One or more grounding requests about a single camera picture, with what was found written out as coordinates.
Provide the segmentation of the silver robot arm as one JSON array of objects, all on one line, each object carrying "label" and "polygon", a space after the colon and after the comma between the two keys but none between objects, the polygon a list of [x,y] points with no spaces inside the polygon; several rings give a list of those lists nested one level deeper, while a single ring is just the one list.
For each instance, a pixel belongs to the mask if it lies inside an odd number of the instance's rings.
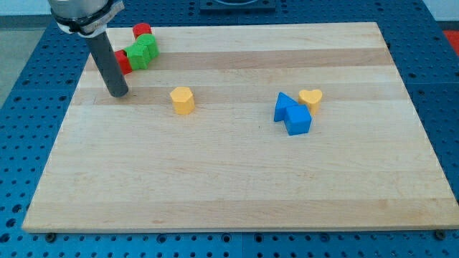
[{"label": "silver robot arm", "polygon": [[48,3],[63,32],[85,38],[105,32],[108,22],[125,9],[122,0],[48,0]]}]

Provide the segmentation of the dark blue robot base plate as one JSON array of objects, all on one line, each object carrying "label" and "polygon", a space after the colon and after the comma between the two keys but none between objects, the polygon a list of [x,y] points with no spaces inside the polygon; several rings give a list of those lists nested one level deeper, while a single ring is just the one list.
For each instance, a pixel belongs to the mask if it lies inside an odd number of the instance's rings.
[{"label": "dark blue robot base plate", "polygon": [[276,0],[199,0],[201,14],[276,10]]}]

